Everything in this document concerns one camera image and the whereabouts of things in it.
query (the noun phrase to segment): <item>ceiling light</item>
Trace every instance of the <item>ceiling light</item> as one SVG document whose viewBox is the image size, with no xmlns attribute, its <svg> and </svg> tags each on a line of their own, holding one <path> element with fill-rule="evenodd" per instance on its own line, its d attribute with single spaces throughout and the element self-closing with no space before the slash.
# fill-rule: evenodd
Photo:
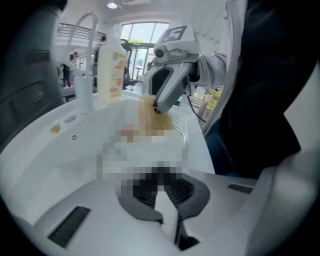
<svg viewBox="0 0 320 256">
<path fill-rule="evenodd" d="M 106 6 L 108 6 L 108 8 L 110 8 L 110 9 L 118 8 L 118 5 L 116 3 L 114 3 L 113 1 L 110 1 Z"/>
</svg>

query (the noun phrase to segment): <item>ceiling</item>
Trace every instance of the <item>ceiling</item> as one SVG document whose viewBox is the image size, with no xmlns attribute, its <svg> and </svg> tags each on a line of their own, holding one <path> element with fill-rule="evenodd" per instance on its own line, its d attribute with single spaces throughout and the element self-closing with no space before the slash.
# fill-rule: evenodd
<svg viewBox="0 0 320 256">
<path fill-rule="evenodd" d="M 117 9 L 110 9 L 110 0 L 68 0 L 62 23 L 74 25 L 87 11 L 99 15 L 98 30 L 105 33 L 108 24 L 123 24 L 143 21 L 163 21 L 172 24 L 192 24 L 195 32 L 208 43 L 220 42 L 223 31 L 224 0 L 113 0 Z M 88 18 L 81 24 L 90 28 Z"/>
</svg>

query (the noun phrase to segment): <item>railing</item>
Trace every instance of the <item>railing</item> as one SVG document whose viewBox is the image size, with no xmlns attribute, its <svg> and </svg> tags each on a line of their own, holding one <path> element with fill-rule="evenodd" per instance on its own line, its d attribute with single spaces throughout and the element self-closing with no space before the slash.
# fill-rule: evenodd
<svg viewBox="0 0 320 256">
<path fill-rule="evenodd" d="M 58 33 L 57 33 L 57 39 L 68 39 L 71 30 L 74 28 L 74 25 L 71 24 L 65 24 L 65 23 L 60 23 L 58 27 Z M 73 38 L 74 39 L 81 39 L 81 40 L 89 40 L 91 29 L 79 26 L 74 33 Z M 96 32 L 93 42 L 94 43 L 99 43 L 101 41 L 102 36 L 105 36 L 104 33 L 101 32 Z"/>
</svg>

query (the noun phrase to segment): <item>black vent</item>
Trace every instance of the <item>black vent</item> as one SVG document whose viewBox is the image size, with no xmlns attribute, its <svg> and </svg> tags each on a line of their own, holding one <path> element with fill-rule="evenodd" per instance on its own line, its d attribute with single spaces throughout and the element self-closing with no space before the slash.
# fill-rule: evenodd
<svg viewBox="0 0 320 256">
<path fill-rule="evenodd" d="M 156 196 L 152 196 L 152 195 L 147 195 L 147 196 L 140 196 L 137 197 L 136 199 L 138 199 L 141 203 L 151 207 L 152 209 L 155 209 L 156 206 Z"/>
<path fill-rule="evenodd" d="M 172 186 L 166 186 L 165 192 L 174 206 L 178 207 L 192 197 L 195 192 L 195 187 L 185 179 L 181 179 Z"/>
<path fill-rule="evenodd" d="M 48 236 L 55 244 L 65 248 L 89 214 L 90 209 L 77 206 Z"/>
<path fill-rule="evenodd" d="M 252 190 L 254 189 L 251 186 L 239 185 L 239 184 L 234 184 L 234 183 L 230 184 L 228 186 L 228 188 L 242 192 L 242 193 L 246 193 L 246 194 L 250 194 L 252 192 Z"/>
</svg>

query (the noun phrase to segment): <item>small sticker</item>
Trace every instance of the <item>small sticker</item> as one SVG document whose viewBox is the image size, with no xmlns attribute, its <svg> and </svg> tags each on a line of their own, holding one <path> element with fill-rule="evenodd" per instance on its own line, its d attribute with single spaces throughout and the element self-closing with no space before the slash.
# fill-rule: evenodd
<svg viewBox="0 0 320 256">
<path fill-rule="evenodd" d="M 69 116 L 68 118 L 64 119 L 64 122 L 65 123 L 71 123 L 76 119 L 77 119 L 77 116 L 75 114 L 73 114 L 73 115 Z"/>
<path fill-rule="evenodd" d="M 58 134 L 60 132 L 61 125 L 58 123 L 51 127 L 50 132 L 53 134 Z"/>
</svg>

